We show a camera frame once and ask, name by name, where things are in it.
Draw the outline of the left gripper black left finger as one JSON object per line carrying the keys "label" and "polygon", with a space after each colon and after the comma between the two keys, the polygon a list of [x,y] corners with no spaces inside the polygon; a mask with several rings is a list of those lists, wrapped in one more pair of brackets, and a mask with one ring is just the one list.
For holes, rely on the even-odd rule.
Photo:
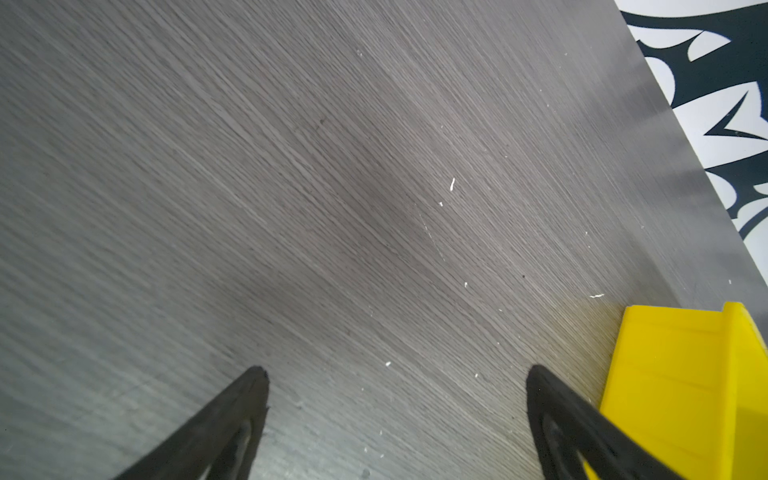
{"label": "left gripper black left finger", "polygon": [[268,413],[269,377],[248,368],[119,479],[247,479]]}

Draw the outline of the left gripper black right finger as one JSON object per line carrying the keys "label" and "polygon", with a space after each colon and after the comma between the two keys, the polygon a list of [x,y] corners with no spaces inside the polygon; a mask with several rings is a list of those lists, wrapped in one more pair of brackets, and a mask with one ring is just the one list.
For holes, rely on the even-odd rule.
{"label": "left gripper black right finger", "polygon": [[678,479],[543,365],[526,378],[529,425],[546,479]]}

